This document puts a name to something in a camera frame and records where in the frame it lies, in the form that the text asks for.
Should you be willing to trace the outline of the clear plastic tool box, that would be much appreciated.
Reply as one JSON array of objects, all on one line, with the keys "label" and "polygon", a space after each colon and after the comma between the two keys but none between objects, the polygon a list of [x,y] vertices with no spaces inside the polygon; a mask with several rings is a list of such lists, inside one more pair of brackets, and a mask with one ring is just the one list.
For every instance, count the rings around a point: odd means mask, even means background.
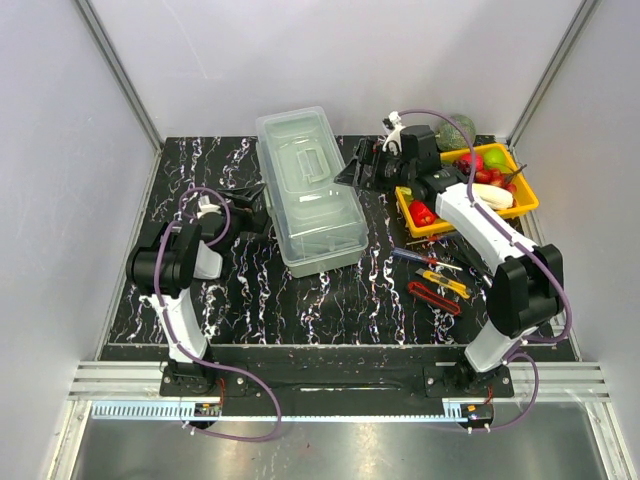
[{"label": "clear plastic tool box", "polygon": [[266,208],[291,275],[356,264],[368,225],[355,190],[334,182],[345,163],[324,110],[263,116],[256,132]]}]

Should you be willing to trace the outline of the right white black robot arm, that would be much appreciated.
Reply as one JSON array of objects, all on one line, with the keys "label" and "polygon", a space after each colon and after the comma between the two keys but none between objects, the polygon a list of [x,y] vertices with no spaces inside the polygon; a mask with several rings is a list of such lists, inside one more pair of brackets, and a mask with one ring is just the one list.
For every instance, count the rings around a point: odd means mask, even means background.
[{"label": "right white black robot arm", "polygon": [[474,193],[473,174],[444,165],[429,126],[405,126],[398,112],[383,124],[385,140],[361,138],[334,180],[380,193],[409,188],[480,254],[493,278],[486,295],[488,320],[443,375],[446,388],[478,395],[524,341],[568,311],[562,255],[553,245],[537,245],[495,213]]}]

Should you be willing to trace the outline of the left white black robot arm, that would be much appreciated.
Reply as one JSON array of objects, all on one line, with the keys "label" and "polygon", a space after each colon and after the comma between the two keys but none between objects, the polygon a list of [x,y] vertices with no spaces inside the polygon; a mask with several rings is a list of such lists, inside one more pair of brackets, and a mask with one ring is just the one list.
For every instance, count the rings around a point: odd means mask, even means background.
[{"label": "left white black robot arm", "polygon": [[200,396],[222,385],[204,361],[209,344],[191,298],[195,281],[221,278],[223,262],[244,234],[264,232],[265,185],[215,191],[193,187],[178,200],[178,218],[142,232],[126,261],[126,277],[156,312],[169,344],[163,396]]}]

